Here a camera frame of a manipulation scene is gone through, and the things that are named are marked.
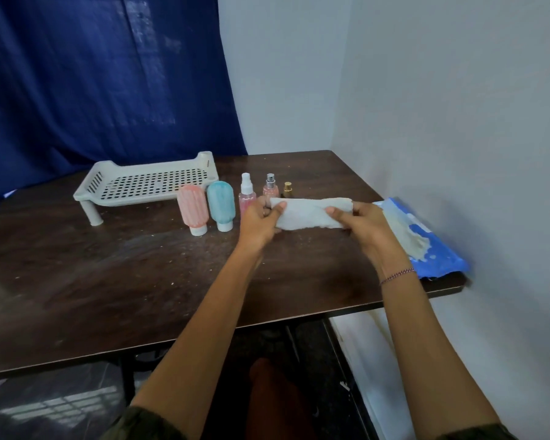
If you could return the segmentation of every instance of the bracelet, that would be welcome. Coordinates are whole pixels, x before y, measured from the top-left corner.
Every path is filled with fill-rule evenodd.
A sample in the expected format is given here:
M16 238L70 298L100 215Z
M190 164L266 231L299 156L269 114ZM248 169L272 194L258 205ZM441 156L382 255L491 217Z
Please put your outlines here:
M388 277L385 278L383 281L381 281L381 282L379 283L379 285L382 286L383 284L388 283L388 282L391 281L392 279L395 279L395 278L397 278L398 276L401 276L401 275L403 275L403 274L410 273L410 272L415 272L415 270L413 269L413 267L410 268L410 269L405 269L405 270L402 270L402 271L400 271L400 272L394 273L394 274L392 274L391 276L388 276Z

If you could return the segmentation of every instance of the perforated tray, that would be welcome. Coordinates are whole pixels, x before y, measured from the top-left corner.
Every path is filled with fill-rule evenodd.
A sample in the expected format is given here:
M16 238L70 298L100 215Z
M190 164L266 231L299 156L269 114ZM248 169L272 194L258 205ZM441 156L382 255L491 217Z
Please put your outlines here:
M218 180L210 151L188 161L147 163L119 167L112 161L96 162L73 198L79 200L92 225L102 223L93 204L105 207L175 199L180 185L206 189Z

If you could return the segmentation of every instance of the green sleeve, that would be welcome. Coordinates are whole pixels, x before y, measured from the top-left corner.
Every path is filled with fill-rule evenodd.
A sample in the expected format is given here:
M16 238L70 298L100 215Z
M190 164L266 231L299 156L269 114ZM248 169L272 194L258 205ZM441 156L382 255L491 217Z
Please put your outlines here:
M517 440L517 438L503 425L485 425L441 435L436 440Z
M160 415L130 406L112 424L100 440L186 440Z

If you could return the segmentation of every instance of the wooden table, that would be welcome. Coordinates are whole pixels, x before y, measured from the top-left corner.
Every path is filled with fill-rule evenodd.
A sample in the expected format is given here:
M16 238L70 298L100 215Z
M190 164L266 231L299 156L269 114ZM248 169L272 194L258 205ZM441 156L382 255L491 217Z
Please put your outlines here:
M268 172L295 197L381 197L331 151L216 159L240 191ZM17 191L0 203L0 378L154 350L179 335L233 251L235 229L191 236L176 200L101 207L90 226L73 192L85 172ZM462 290L453 273L424 281L431 297ZM284 232L265 250L238 327L382 307L374 269L340 229Z

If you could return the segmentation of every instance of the curtain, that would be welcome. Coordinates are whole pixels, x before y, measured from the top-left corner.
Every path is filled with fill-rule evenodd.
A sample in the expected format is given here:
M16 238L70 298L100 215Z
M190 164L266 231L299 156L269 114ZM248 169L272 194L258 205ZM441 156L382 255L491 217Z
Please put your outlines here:
M204 150L246 154L218 0L0 0L0 198Z

